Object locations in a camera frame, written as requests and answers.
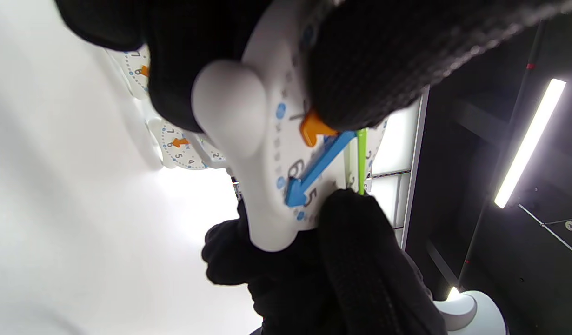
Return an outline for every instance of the green second hand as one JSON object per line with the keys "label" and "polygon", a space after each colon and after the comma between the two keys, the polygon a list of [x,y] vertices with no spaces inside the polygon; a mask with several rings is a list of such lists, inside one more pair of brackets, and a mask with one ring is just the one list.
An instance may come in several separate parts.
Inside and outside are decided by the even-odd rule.
{"label": "green second hand", "polygon": [[366,180],[366,129],[361,129],[356,132],[356,138],[358,141],[358,182],[359,182],[359,194],[365,194],[365,180]]}

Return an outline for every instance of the printed number 5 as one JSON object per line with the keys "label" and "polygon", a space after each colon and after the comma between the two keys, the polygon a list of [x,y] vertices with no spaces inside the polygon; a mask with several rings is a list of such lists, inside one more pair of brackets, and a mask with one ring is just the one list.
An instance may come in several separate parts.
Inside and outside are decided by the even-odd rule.
{"label": "printed number 5", "polygon": [[317,189],[314,188],[313,191],[311,191],[311,193],[309,193],[309,201],[307,201],[307,203],[305,204],[305,207],[309,206],[312,202],[313,202],[313,197],[317,197]]}

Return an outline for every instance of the clock number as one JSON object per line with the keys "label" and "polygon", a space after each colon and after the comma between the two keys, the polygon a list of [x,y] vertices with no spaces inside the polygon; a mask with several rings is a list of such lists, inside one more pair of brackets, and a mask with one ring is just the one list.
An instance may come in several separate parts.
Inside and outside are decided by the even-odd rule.
{"label": "clock number", "polygon": [[305,204],[305,207],[309,206],[313,199],[317,197],[317,189],[314,188],[313,191],[311,191],[311,193],[309,193],[309,201],[307,201],[307,203]]}
{"label": "clock number", "polygon": [[354,176],[352,176],[352,180],[349,181],[349,182],[346,184],[346,188],[351,187],[352,185],[354,185],[354,182],[356,182],[356,178],[354,178]]}
{"label": "clock number", "polygon": [[288,177],[289,178],[298,178],[299,172],[302,172],[305,169],[305,162],[302,159],[295,161],[290,169],[288,169]]}

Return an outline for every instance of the blue minute hand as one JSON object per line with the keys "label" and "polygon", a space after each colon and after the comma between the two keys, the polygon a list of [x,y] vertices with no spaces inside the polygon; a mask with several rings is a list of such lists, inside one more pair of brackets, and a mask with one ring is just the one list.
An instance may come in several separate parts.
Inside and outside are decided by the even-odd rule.
{"label": "blue minute hand", "polygon": [[352,131],[339,134],[303,178],[290,178],[286,193],[288,207],[303,206],[307,203],[305,192],[355,136],[356,134]]}

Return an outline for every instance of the learning clock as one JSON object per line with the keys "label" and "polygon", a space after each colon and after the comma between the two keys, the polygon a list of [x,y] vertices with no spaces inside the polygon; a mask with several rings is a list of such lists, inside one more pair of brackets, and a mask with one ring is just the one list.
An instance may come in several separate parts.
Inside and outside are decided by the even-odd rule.
{"label": "learning clock", "polygon": [[[129,91],[139,100],[148,100],[147,81],[150,75],[150,51],[143,46],[136,51],[108,51],[110,57],[120,66]],[[228,167],[224,155],[219,152],[205,135],[185,131],[156,117],[146,125],[156,138],[162,151],[162,163],[167,168],[179,166],[184,169]]]}
{"label": "learning clock", "polygon": [[120,66],[129,90],[135,98],[148,99],[147,80],[150,76],[150,50],[147,46],[129,52],[108,51],[110,57]]}
{"label": "learning clock", "polygon": [[310,3],[274,0],[241,62],[209,64],[192,92],[195,118],[241,182],[251,240],[267,251],[282,250],[298,231],[315,227],[320,205],[335,189],[356,185],[362,192],[358,185],[386,127],[383,121],[338,133],[314,112],[307,51],[333,3]]}

